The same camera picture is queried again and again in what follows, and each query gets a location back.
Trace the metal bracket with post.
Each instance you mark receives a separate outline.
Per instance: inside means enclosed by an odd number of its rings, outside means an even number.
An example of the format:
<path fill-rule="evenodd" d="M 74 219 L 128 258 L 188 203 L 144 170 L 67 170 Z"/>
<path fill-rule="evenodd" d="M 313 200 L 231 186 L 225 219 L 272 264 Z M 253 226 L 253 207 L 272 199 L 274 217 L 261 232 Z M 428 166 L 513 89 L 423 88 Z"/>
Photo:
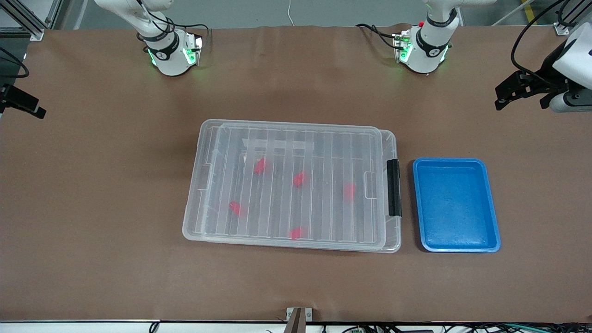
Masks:
<path fill-rule="evenodd" d="M 286 316 L 287 324 L 283 333 L 306 333 L 307 323 L 313 321 L 313 308 L 289 307 Z"/>

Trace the brown table cover sheet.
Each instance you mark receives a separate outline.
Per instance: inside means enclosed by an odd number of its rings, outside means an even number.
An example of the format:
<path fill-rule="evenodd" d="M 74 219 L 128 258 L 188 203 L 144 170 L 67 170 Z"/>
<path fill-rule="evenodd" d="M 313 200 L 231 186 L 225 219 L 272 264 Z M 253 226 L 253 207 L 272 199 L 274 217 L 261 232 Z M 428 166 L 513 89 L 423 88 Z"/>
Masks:
<path fill-rule="evenodd" d="M 47 115 L 0 120 L 0 320 L 592 321 L 592 112 L 497 112 L 520 27 L 461 27 L 414 74 L 366 30 L 216 30 L 167 77 L 130 30 L 48 31 L 17 86 Z M 402 245 L 351 253 L 182 234 L 200 126 L 215 118 L 393 132 Z M 430 253 L 412 162 L 486 164 L 496 253 Z"/>

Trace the blue plastic tray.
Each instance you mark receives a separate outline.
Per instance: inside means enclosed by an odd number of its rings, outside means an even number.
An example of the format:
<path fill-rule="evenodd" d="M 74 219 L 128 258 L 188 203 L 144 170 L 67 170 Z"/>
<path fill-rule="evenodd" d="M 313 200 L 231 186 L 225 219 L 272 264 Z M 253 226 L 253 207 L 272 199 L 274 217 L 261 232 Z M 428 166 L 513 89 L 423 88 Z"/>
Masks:
<path fill-rule="evenodd" d="M 473 158 L 413 162 L 417 223 L 432 253 L 495 253 L 500 232 L 487 167 Z"/>

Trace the aluminium frame profile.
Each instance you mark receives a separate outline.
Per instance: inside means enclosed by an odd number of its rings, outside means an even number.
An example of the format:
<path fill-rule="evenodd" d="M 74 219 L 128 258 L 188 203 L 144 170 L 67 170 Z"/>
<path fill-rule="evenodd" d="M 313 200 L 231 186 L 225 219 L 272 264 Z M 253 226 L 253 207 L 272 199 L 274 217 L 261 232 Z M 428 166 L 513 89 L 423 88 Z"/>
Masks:
<path fill-rule="evenodd" d="M 0 0 L 0 37 L 41 41 L 56 24 L 64 0 Z"/>

